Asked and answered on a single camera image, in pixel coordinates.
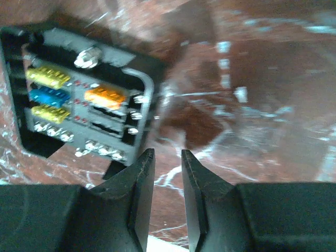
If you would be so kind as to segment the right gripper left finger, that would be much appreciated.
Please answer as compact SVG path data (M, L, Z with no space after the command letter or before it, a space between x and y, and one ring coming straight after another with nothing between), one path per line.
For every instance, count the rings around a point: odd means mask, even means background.
M146 251L154 170L155 152L147 149L123 171L83 191L79 251Z

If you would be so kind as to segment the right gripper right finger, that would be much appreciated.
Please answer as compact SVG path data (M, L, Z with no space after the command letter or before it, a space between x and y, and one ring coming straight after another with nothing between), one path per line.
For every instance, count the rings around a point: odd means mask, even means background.
M237 187L189 150L181 153L190 251L251 251L252 238Z

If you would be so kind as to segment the black fuse box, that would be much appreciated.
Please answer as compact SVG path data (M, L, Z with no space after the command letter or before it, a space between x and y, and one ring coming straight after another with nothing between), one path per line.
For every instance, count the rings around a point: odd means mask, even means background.
M26 151L48 158L71 145L78 157L98 155L117 167L137 158L156 107L164 63L48 23L2 27L1 62ZM27 79L25 72L41 66L71 77L60 88L70 94L61 107L70 116L60 124L31 113L43 104L32 101L29 92L44 86ZM84 99L85 91L99 86L124 93L127 99L120 109Z

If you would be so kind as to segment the blue blade fuse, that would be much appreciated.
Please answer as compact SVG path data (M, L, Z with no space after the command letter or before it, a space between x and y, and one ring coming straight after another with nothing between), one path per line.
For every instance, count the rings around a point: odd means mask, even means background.
M32 89L29 92L29 98L34 102L61 108L62 105L70 99L70 94L61 89L54 90L41 87L39 89Z

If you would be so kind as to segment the yellow fuse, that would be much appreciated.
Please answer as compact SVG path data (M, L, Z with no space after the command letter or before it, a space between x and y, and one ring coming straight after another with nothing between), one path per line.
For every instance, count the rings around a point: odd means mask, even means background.
M70 116L70 111L67 109L56 108L46 104L32 107L31 113L34 116L57 124L62 123L67 117Z
M38 68L28 68L25 72L26 78L38 84L52 88L60 89L71 77L63 71L41 66Z

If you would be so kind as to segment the orange fuse in box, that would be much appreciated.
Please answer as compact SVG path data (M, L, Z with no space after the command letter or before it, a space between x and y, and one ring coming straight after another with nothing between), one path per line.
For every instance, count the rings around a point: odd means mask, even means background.
M120 90L99 86L85 91L84 99L97 107L118 110L127 97Z

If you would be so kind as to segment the yellow fuse in box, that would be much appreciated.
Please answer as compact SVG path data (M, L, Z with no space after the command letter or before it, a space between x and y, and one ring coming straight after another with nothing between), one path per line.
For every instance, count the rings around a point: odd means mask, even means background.
M63 71L41 66L38 68L28 68L25 72L26 78L38 84L52 88L60 89L71 77Z

